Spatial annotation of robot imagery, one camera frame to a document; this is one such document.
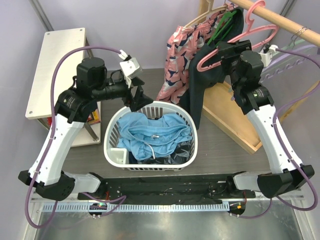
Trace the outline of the light blue shorts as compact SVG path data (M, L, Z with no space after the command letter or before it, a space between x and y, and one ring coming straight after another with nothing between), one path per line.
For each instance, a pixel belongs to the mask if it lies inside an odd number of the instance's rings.
M117 121L118 148L131 152L137 161L171 155L178 144L192 140L192 129L179 115L164 114L149 119L140 112L131 112Z

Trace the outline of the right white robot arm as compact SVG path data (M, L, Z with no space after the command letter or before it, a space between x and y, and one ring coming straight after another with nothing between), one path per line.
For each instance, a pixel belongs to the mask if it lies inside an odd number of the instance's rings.
M226 184L226 193L233 198L244 190L261 192L271 199L302 187L314 174L311 165L303 164L293 150L276 116L273 98L260 84L261 74L276 53L270 45L261 52L252 50L249 40L218 46L224 74L230 77L233 97L243 114L255 128L264 147L270 172L242 172Z

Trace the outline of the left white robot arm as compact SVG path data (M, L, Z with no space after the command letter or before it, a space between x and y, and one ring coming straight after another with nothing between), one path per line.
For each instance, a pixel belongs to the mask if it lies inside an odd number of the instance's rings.
M120 62L122 78L107 77L103 59L88 57L76 67L73 85L63 91L53 108L51 127L43 147L32 167L19 173L18 179L41 197L53 201L65 200L71 193L89 193L100 200L107 192L101 177L94 173L71 174L62 170L66 156L89 115L98 102L122 99L136 112L153 100L144 94L144 82L137 78L142 70L137 59L127 57Z

